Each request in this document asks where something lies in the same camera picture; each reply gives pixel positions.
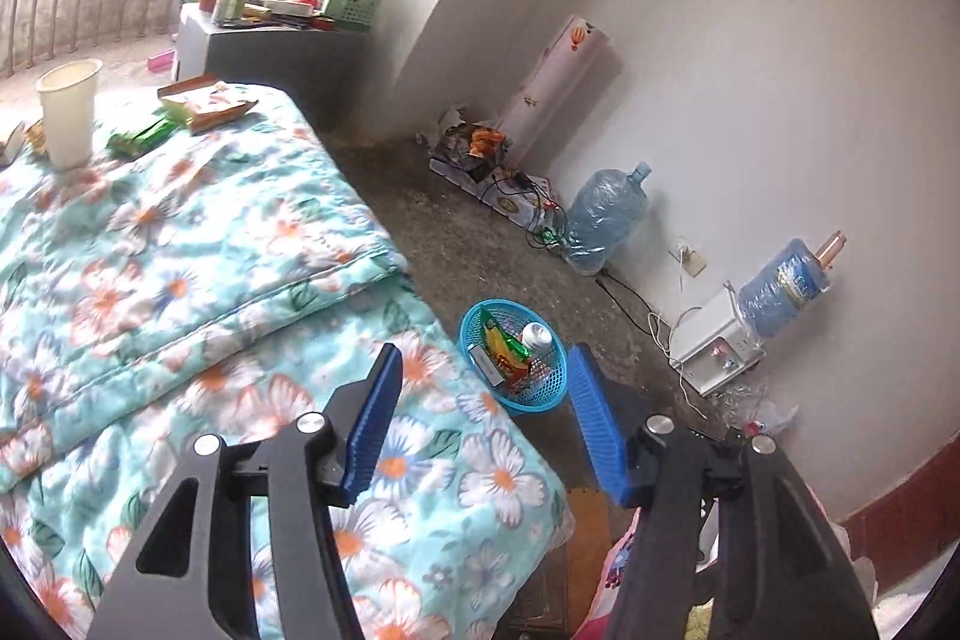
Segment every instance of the electrical outlet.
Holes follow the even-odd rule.
[[[668,250],[690,277],[696,277],[707,268],[707,259],[690,247],[690,243],[683,237],[678,237],[675,242],[672,242]]]
[[[674,261],[683,263],[683,259],[690,252],[690,243],[683,237],[678,237],[675,242],[668,247],[668,250],[670,251],[670,255],[673,256]]]

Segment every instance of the green plastic basket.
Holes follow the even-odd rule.
[[[341,23],[373,25],[373,16],[379,6],[380,0],[323,0],[320,14]]]

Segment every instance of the bed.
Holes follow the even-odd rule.
[[[404,258],[283,92],[133,162],[0,172],[0,534],[82,640],[195,434],[272,437],[395,343],[404,380],[373,483],[333,511],[367,637],[488,638],[571,533],[563,485],[467,368]],[[94,149],[157,106],[98,97]],[[253,593],[280,637],[266,506]]]

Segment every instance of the white paper cup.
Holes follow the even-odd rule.
[[[56,169],[73,169],[93,153],[93,98],[104,62],[96,58],[52,68],[37,80],[47,155]]]

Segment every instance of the metal screw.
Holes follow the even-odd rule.
[[[193,452],[197,456],[212,456],[220,450],[220,438],[216,434],[204,434],[193,443]]]
[[[750,444],[757,453],[769,455],[776,451],[776,442],[774,442],[771,437],[767,437],[766,434],[757,434],[757,436],[751,440]]]
[[[673,431],[673,419],[666,415],[651,415],[647,418],[647,429],[654,434],[670,434]]]
[[[323,429],[325,423],[320,413],[304,413],[296,420],[296,427],[304,434],[315,434]]]

